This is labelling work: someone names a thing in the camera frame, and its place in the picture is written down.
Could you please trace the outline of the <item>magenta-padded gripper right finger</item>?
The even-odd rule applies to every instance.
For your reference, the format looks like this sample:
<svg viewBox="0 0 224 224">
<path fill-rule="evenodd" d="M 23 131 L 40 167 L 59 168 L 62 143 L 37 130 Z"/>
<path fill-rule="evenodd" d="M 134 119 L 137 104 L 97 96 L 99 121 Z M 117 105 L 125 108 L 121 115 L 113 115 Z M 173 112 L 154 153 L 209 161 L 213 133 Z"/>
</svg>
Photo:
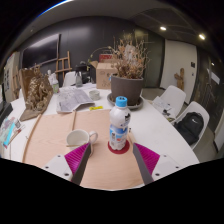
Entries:
<svg viewBox="0 0 224 224">
<path fill-rule="evenodd" d="M 133 154 L 145 185 L 182 169 L 169 155 L 157 154 L 137 143 L 133 144 Z"/>
</svg>

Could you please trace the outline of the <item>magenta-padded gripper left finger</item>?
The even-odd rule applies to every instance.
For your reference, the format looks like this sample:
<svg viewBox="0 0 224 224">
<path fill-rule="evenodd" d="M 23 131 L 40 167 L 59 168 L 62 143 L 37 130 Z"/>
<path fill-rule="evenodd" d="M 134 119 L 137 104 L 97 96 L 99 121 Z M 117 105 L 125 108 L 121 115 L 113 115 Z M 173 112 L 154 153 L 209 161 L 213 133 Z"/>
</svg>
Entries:
<svg viewBox="0 0 224 224">
<path fill-rule="evenodd" d="M 79 185 L 82 181 L 90 154 L 91 144 L 87 143 L 70 151 L 66 155 L 56 155 L 43 166 L 43 170 Z"/>
</svg>

